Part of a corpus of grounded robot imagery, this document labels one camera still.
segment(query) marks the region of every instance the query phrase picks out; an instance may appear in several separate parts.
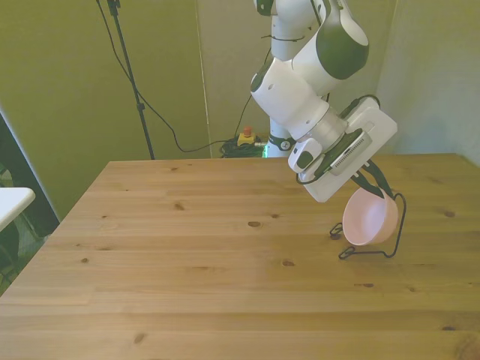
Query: white table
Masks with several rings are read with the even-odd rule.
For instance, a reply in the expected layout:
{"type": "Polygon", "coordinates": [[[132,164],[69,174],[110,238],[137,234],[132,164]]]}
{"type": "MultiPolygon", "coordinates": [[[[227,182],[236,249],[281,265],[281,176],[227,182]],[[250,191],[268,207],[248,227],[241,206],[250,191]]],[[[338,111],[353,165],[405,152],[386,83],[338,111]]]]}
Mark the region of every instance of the white table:
{"type": "Polygon", "coordinates": [[[34,199],[35,193],[26,187],[0,187],[0,231],[34,199]]]}

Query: green wall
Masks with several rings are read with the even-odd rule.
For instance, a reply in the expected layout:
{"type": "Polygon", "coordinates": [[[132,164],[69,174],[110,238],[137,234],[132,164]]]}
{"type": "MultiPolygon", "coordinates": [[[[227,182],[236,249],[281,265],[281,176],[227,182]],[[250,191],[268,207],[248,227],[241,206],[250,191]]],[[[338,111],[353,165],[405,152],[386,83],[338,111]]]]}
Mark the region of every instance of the green wall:
{"type": "MultiPolygon", "coordinates": [[[[108,161],[149,158],[131,86],[95,0],[0,8],[0,107],[63,218],[108,161]]],[[[120,19],[139,89],[184,147],[206,144],[195,1],[122,0],[120,19]]],[[[182,154],[150,112],[147,122],[157,158],[209,156],[182,154]]]]}
{"type": "Polygon", "coordinates": [[[398,123],[386,151],[454,152],[480,166],[479,14],[478,0],[398,0],[378,88],[398,123]]]}

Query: pink bowl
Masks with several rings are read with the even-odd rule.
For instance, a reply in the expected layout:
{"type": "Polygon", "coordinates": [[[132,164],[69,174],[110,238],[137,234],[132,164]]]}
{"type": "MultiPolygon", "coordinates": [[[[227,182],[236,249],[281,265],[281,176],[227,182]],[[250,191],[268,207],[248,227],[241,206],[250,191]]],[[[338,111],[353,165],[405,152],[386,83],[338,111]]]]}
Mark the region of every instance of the pink bowl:
{"type": "Polygon", "coordinates": [[[351,244],[379,244],[394,233],[398,223],[398,207],[385,191],[382,190],[382,193],[385,199],[358,189],[346,204],[343,233],[351,244]]]}

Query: wood grain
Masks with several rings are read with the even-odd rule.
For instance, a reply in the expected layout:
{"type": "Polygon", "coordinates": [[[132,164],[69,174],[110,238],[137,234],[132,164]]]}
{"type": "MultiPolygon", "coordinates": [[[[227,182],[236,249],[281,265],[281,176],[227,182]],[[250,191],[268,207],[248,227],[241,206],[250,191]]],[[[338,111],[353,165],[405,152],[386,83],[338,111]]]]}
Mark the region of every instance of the wood grain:
{"type": "Polygon", "coordinates": [[[281,159],[110,163],[0,298],[0,359],[480,359],[480,170],[376,162],[403,241],[345,262],[354,184],[319,204],[281,159]]]}

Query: black cable bundle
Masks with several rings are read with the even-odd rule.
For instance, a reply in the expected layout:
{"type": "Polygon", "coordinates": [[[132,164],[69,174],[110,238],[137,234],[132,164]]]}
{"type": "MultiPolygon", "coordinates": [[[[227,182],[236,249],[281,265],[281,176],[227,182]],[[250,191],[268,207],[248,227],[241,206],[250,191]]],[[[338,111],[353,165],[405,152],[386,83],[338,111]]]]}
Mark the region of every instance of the black cable bundle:
{"type": "MultiPolygon", "coordinates": [[[[255,146],[254,144],[237,145],[239,137],[226,141],[220,148],[222,158],[261,158],[263,155],[263,146],[255,146]]],[[[262,140],[257,136],[256,143],[262,140]]]]}

